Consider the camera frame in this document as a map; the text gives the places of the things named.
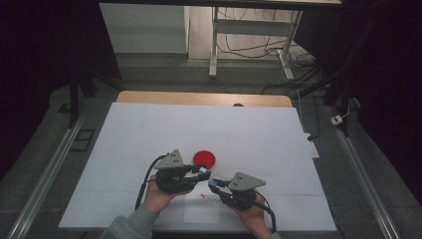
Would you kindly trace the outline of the person's right hand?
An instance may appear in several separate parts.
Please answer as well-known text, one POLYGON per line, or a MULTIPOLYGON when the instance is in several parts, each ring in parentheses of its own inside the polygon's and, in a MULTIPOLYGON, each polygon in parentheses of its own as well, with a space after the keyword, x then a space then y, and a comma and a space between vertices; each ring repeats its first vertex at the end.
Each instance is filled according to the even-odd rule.
POLYGON ((240 211, 231 207, 243 223, 243 225, 256 237, 257 233, 269 233, 271 230, 265 223, 264 210, 259 207, 251 207, 247 210, 240 211))

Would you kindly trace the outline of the small white paper sheet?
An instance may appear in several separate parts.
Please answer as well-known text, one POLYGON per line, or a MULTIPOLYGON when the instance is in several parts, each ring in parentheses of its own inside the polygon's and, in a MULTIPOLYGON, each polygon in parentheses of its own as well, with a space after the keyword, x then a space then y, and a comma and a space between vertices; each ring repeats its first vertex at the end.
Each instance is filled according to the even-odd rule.
POLYGON ((184 222, 213 224, 219 222, 219 197, 207 184, 198 184, 185 196, 184 222))

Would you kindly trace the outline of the white-legged desk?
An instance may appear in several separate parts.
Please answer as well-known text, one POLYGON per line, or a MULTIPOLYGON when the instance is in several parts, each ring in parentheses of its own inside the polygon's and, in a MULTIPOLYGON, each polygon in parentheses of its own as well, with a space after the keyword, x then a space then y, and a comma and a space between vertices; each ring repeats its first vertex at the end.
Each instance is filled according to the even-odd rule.
POLYGON ((301 15, 304 11, 331 11, 342 7, 340 0, 99 0, 108 4, 142 4, 168 6, 195 6, 212 8, 212 45, 210 52, 209 77, 217 75, 217 37, 219 34, 266 35, 285 37, 286 42, 277 56, 287 80, 294 78, 287 55, 294 39, 301 15), (218 10, 228 8, 258 8, 270 10, 292 10, 289 22, 265 22, 249 20, 219 19, 218 10))

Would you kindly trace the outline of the black floor frame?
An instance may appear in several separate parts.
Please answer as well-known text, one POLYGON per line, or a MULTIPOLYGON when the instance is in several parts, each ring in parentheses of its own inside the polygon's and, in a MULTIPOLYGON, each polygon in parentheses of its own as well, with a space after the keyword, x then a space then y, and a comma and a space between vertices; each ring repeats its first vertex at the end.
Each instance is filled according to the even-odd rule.
POLYGON ((93 129, 80 129, 74 139, 71 151, 86 152, 94 139, 95 131, 93 129))

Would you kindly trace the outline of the white power strip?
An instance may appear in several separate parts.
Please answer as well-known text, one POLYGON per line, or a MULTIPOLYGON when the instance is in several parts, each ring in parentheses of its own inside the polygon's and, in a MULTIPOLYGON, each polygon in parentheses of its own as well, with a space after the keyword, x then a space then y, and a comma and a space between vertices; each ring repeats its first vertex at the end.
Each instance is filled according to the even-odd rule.
POLYGON ((306 137, 306 140, 307 140, 307 142, 309 144, 311 157, 313 159, 319 158, 319 154, 317 152, 317 148, 316 148, 316 145, 314 143, 314 138, 309 133, 306 133, 305 134, 305 137, 306 137))

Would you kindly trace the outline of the round red ink pad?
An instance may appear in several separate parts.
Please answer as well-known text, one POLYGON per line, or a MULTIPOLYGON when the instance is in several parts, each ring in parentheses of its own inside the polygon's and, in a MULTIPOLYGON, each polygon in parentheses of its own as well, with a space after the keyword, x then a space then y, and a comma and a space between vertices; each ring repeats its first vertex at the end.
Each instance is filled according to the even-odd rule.
POLYGON ((211 169, 216 162, 215 155, 209 150, 200 150, 193 156, 193 163, 195 165, 203 164, 207 169, 211 169))

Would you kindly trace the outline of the aluminium rail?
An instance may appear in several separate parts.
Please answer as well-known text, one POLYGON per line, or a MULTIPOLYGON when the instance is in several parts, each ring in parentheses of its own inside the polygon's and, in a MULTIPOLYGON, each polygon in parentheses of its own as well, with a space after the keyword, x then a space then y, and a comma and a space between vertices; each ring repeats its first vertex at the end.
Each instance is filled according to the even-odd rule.
POLYGON ((366 201, 373 211, 373 215, 385 239, 400 239, 400 235, 392 218, 378 195, 372 181, 357 154, 352 141, 338 125, 334 127, 335 134, 343 148, 355 177, 365 195, 366 201))
POLYGON ((6 239, 25 239, 86 117, 87 112, 82 111, 66 131, 6 239))

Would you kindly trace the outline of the person's left hand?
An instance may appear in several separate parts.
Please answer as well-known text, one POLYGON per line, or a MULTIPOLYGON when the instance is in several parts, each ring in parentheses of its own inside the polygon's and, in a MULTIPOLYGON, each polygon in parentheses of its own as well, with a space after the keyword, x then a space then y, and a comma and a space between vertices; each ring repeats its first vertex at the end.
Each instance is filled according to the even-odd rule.
POLYGON ((187 191, 178 192, 174 194, 162 192, 158 188, 155 179, 155 174, 149 177, 143 204, 153 213, 159 215, 170 204, 172 199, 177 196, 187 194, 187 191))

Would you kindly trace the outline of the black curtain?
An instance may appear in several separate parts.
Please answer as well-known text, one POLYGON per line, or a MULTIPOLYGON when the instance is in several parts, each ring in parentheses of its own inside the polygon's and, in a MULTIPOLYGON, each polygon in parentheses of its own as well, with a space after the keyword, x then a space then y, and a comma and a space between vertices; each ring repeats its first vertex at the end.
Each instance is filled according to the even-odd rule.
POLYGON ((0 180, 35 133, 51 93, 118 79, 101 0, 0 0, 0 180))
POLYGON ((422 0, 340 0, 306 11, 295 41, 327 76, 324 97, 356 98, 357 118, 422 205, 422 0))

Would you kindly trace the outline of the black metal stand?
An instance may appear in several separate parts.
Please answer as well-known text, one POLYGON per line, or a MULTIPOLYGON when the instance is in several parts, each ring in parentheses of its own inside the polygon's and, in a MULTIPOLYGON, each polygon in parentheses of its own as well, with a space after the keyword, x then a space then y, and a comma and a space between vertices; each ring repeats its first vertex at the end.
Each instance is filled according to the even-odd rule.
POLYGON ((333 106, 337 100, 340 100, 339 116, 342 122, 337 126, 345 136, 349 136, 347 128, 347 117, 350 112, 349 100, 351 85, 351 76, 349 73, 350 70, 346 67, 340 67, 336 72, 322 78, 315 85, 300 91, 297 96, 297 99, 299 99, 324 86, 328 86, 328 90, 322 97, 322 101, 326 106, 333 106))
POLYGON ((97 94, 98 89, 94 80, 100 80, 118 92, 122 92, 124 90, 123 86, 94 69, 87 68, 72 74, 70 78, 71 118, 69 127, 73 127, 80 116, 79 91, 82 91, 85 97, 94 97, 97 94))

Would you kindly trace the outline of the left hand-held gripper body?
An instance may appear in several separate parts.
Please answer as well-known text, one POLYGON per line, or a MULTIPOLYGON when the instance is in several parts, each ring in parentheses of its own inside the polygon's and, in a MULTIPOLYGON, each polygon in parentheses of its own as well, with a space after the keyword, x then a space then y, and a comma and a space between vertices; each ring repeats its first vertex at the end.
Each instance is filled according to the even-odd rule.
POLYGON ((163 155, 153 166, 158 188, 168 194, 193 190, 197 183, 190 183, 189 177, 186 177, 188 172, 192 172, 192 166, 183 162, 178 149, 163 155))

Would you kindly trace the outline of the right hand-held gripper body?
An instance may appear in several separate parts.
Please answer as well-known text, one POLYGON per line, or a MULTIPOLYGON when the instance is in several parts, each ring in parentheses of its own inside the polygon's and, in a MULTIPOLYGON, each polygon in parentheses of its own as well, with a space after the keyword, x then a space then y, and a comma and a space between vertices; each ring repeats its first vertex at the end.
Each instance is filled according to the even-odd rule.
POLYGON ((236 172, 230 180, 230 185, 224 187, 228 189, 227 196, 220 196, 222 202, 240 211, 247 210, 256 201, 256 188, 264 186, 266 181, 243 172, 236 172))

